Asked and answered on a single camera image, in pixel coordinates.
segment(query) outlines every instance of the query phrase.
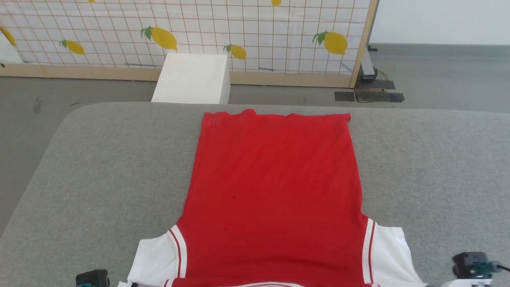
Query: black cable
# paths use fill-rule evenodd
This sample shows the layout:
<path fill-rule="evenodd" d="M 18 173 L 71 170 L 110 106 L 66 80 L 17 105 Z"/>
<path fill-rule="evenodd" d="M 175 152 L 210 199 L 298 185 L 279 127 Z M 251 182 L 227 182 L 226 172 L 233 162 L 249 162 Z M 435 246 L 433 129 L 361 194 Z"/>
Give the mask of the black cable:
<path fill-rule="evenodd" d="M 503 265 L 496 265 L 496 267 L 499 268 L 499 269 L 503 269 L 503 270 L 506 270 L 506 271 L 510 272 L 510 268 L 505 267 Z"/>

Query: lemon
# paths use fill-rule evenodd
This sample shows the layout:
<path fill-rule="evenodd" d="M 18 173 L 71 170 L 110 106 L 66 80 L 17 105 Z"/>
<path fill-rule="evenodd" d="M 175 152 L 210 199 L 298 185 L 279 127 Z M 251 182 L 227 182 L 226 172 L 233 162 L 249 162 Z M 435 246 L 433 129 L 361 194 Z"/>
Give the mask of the lemon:
<path fill-rule="evenodd" d="M 11 33 L 9 33 L 9 31 L 7 31 L 4 28 L 0 27 L 0 32 L 2 32 L 4 34 L 4 36 L 7 38 L 9 43 L 11 43 L 11 45 L 16 46 L 16 42 L 14 41 L 14 37 L 11 35 Z"/>
<path fill-rule="evenodd" d="M 83 47 L 74 42 L 74 41 L 68 41 L 68 40 L 62 40 L 59 42 L 60 46 L 64 46 L 64 48 L 68 48 L 71 50 L 71 52 L 79 55 L 85 55 L 85 51 L 83 51 Z"/>
<path fill-rule="evenodd" d="M 145 37 L 150 40 L 152 37 L 154 42 L 165 49 L 177 50 L 177 40 L 172 35 L 172 33 L 161 29 L 159 27 L 147 27 L 140 31 L 140 34 L 143 38 L 143 34 Z"/>
<path fill-rule="evenodd" d="M 319 46 L 324 42 L 326 50 L 332 54 L 344 55 L 347 49 L 347 39 L 335 32 L 323 32 L 315 34 L 312 42 L 317 39 Z"/>
<path fill-rule="evenodd" d="M 223 47 L 223 50 L 230 53 L 232 51 L 232 56 L 236 57 L 239 60 L 246 60 L 246 51 L 241 46 L 237 45 L 227 45 Z"/>

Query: gray tablecloth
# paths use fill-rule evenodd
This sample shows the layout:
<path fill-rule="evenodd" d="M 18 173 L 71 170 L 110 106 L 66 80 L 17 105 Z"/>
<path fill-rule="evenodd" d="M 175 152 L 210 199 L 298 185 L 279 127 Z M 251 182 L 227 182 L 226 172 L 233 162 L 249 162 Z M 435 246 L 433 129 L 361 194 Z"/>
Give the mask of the gray tablecloth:
<path fill-rule="evenodd" d="M 0 239 L 0 286 L 72 286 L 97 268 L 114 286 L 125 280 L 138 241 L 182 212 L 203 113 L 246 108 L 351 112 L 363 211 L 403 227 L 422 280 L 452 280 L 451 256 L 463 251 L 510 264 L 510 115 L 110 103 L 73 112 L 56 132 Z"/>

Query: red fabric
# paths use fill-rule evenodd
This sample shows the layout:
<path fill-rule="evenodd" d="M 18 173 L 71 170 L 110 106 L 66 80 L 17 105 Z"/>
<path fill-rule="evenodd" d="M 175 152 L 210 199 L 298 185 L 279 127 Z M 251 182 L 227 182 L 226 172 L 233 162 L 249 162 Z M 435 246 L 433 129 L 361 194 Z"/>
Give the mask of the red fabric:
<path fill-rule="evenodd" d="M 173 287 L 363 285 L 367 217 L 349 114 L 206 113 Z"/>

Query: lemon-patterned fabric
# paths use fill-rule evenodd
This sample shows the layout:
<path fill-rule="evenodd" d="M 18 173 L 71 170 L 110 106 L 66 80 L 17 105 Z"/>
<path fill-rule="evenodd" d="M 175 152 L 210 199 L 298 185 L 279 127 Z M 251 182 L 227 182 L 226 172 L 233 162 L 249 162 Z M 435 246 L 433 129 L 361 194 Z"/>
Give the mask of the lemon-patterned fabric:
<path fill-rule="evenodd" d="M 163 66 L 227 54 L 233 71 L 352 74 L 373 0 L 7 0 L 0 33 L 28 64 Z"/>

